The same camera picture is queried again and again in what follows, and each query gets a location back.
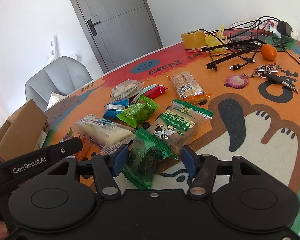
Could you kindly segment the dark green snack packet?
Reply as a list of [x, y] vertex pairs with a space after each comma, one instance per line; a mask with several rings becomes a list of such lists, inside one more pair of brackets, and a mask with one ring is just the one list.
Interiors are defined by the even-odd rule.
[[122, 173], [138, 189], [150, 189], [158, 163], [168, 157], [178, 159], [166, 142], [138, 128]]

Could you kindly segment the red teal snack packet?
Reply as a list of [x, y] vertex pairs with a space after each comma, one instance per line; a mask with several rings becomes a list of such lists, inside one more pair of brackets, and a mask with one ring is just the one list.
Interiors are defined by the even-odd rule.
[[143, 89], [141, 91], [141, 95], [144, 95], [150, 99], [155, 99], [164, 94], [166, 90], [168, 90], [168, 88], [163, 85], [151, 85]]

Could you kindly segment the orange candy packet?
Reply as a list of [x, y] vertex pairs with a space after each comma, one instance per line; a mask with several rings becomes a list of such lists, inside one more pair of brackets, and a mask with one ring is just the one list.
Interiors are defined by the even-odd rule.
[[74, 156], [77, 157], [78, 161], [87, 160], [89, 149], [94, 144], [91, 140], [89, 140], [88, 138], [86, 138], [84, 136], [81, 136], [79, 134], [75, 135], [73, 130], [70, 128], [68, 133], [66, 133], [66, 135], [62, 138], [62, 140], [60, 142], [73, 139], [74, 137], [79, 138], [81, 140], [82, 144], [83, 144], [82, 150], [75, 153]]

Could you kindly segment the cardboard box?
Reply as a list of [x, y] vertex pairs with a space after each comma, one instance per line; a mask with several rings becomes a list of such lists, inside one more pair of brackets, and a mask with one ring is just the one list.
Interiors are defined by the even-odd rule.
[[49, 130], [47, 116], [29, 100], [0, 128], [0, 163], [42, 148]]

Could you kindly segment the light green snack packet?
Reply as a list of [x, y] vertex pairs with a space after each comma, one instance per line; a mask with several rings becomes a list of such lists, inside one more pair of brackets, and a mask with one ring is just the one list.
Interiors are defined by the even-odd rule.
[[147, 121], [159, 108], [159, 105], [145, 95], [140, 95], [137, 103], [130, 105], [117, 118], [133, 128], [137, 128]]

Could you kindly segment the patterned cushion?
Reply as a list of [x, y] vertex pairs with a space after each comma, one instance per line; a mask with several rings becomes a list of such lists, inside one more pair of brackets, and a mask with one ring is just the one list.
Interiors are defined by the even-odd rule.
[[63, 96], [61, 94], [57, 94], [55, 92], [52, 92], [50, 95], [50, 98], [49, 98], [47, 109], [51, 108], [53, 105], [55, 105], [56, 103], [58, 103], [59, 101], [61, 101], [64, 98], [65, 98], [65, 96]]

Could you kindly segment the grey chair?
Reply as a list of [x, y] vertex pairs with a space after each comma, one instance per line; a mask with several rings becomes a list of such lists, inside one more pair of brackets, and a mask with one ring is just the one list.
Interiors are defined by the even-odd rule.
[[67, 96], [92, 80], [83, 64], [62, 56], [26, 82], [26, 100], [32, 99], [41, 110], [45, 111], [52, 92]]

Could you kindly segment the key bunch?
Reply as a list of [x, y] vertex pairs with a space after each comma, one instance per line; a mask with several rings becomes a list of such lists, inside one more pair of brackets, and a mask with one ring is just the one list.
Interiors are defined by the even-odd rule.
[[254, 72], [249, 75], [249, 77], [261, 77], [261, 78], [268, 78], [275, 83], [280, 83], [281, 85], [289, 88], [290, 90], [299, 93], [299, 90], [290, 85], [287, 81], [285, 81], [282, 77], [278, 76], [277, 73], [282, 68], [279, 64], [271, 63], [271, 64], [264, 64], [257, 67]]

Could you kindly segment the yellow plastic bag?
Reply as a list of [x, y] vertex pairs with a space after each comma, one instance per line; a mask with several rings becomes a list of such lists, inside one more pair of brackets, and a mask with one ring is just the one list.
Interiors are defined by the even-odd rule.
[[[228, 43], [228, 37], [226, 35], [222, 36], [221, 40], [224, 43]], [[222, 45], [222, 42], [219, 41], [216, 37], [214, 37], [212, 35], [206, 35], [205, 43], [209, 48], [215, 47], [217, 45]], [[226, 47], [222, 47], [222, 48], [213, 49], [213, 50], [211, 50], [211, 52], [212, 53], [218, 53], [218, 52], [222, 52], [222, 51], [226, 51], [226, 50], [227, 50]]]

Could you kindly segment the yellow tape roll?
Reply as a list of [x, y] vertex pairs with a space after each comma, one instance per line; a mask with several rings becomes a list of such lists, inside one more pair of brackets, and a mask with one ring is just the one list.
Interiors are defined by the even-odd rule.
[[198, 49], [206, 46], [205, 32], [195, 30], [181, 34], [181, 39], [186, 50]]

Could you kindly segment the orange tangerine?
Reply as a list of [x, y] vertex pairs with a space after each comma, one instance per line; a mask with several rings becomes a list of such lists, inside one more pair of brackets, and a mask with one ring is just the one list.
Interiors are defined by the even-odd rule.
[[277, 58], [277, 49], [270, 44], [263, 44], [261, 55], [265, 60], [274, 61]]

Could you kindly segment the grey door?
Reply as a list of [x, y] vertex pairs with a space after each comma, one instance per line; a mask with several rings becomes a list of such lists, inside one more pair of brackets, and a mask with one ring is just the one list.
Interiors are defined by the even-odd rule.
[[162, 48], [147, 0], [70, 0], [104, 73]]

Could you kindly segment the black power adapter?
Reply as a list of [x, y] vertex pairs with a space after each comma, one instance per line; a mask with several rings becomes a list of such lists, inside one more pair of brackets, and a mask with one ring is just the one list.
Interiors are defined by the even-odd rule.
[[277, 23], [277, 31], [283, 36], [291, 37], [292, 27], [288, 22], [279, 20]]

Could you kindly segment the pink fluffy keychain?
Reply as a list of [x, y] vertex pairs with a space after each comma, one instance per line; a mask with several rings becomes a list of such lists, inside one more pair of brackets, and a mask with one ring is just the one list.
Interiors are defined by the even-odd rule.
[[243, 89], [249, 83], [248, 78], [245, 74], [232, 75], [226, 78], [224, 85], [235, 89]]

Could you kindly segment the white wall socket panel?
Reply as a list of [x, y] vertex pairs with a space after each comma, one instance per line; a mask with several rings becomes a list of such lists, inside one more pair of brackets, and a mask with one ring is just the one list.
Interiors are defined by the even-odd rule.
[[52, 36], [49, 38], [49, 60], [53, 61], [56, 58], [57, 58], [56, 37]]

